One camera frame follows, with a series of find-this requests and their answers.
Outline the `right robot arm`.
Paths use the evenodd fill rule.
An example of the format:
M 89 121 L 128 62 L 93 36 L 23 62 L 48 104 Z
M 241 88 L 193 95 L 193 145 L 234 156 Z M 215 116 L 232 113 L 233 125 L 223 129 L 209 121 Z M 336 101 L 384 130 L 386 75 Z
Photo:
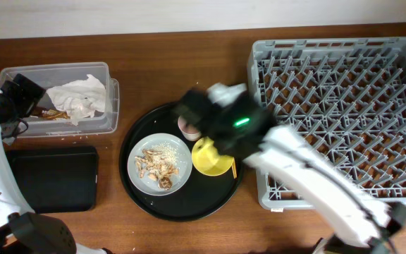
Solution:
M 174 112 L 209 138 L 219 155 L 283 182 L 333 228 L 315 253 L 395 253 L 391 240 L 406 223 L 406 206 L 383 202 L 347 180 L 292 126 L 278 123 L 244 84 L 188 90 Z

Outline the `yellow bowl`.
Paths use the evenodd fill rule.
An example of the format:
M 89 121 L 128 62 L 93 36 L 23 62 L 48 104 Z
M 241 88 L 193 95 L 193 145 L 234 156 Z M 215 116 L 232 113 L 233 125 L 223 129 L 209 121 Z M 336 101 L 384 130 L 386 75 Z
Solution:
M 206 176 L 220 176 L 231 170 L 234 162 L 233 157 L 220 155 L 214 147 L 214 141 L 208 137 L 194 144 L 191 155 L 193 166 Z

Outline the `white napkin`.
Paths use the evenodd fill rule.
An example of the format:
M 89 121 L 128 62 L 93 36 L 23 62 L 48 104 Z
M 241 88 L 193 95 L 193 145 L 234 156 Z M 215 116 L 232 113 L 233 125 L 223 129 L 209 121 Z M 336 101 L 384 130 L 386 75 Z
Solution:
M 104 113 L 106 109 L 106 88 L 90 74 L 86 80 L 51 87 L 47 94 L 56 109 L 67 113 L 73 125 L 78 125 L 81 119 L 93 118 L 96 111 Z

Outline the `pink cup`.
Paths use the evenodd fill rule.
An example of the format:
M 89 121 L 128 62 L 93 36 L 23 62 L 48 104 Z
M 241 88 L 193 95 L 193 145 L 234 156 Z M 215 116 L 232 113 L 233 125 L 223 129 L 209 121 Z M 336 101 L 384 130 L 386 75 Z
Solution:
M 182 116 L 178 117 L 178 127 L 183 136 L 189 141 L 197 141 L 202 136 L 202 134 Z

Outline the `brown gold snack wrapper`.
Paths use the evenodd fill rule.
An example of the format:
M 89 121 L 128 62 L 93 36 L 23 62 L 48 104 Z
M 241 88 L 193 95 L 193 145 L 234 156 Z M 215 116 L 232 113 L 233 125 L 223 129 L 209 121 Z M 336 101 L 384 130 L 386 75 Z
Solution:
M 46 120 L 57 120 L 57 119 L 69 119 L 64 111 L 58 111 L 56 109 L 47 109 L 43 107 L 36 107 L 32 110 L 31 116 L 36 116 Z

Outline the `grey plate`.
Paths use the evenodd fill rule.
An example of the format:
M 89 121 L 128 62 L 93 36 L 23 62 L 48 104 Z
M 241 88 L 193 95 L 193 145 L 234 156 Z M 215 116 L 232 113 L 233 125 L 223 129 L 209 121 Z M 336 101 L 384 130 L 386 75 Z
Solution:
M 149 149 L 153 145 L 159 145 L 161 143 L 168 143 L 177 149 L 177 167 L 179 169 L 179 174 L 171 177 L 173 186 L 169 190 L 160 189 L 158 184 L 155 181 L 150 180 L 147 176 L 140 178 L 135 166 L 135 156 L 141 156 L 142 149 Z M 182 188 L 189 179 L 193 168 L 188 146 L 180 138 L 167 133 L 148 135 L 137 142 L 130 151 L 127 166 L 128 176 L 136 189 L 144 194 L 153 196 L 169 195 Z

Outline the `food scraps and rice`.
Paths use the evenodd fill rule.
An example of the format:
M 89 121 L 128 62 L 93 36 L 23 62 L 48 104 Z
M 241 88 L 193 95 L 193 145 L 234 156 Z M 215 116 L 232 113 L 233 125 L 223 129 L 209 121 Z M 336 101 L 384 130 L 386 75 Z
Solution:
M 160 189 L 169 190 L 173 186 L 171 177 L 179 174 L 177 159 L 177 149 L 161 143 L 142 149 L 142 155 L 135 156 L 135 166 L 140 178 L 147 176 Z

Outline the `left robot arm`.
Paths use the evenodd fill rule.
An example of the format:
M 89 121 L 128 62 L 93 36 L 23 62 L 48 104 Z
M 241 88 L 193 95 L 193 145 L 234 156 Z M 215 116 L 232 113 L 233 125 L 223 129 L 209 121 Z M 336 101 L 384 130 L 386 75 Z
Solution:
M 3 142 L 22 133 L 19 125 L 45 92 L 21 74 L 0 87 L 0 253 L 107 253 L 106 248 L 76 243 L 60 219 L 37 214 L 23 197 L 8 163 Z

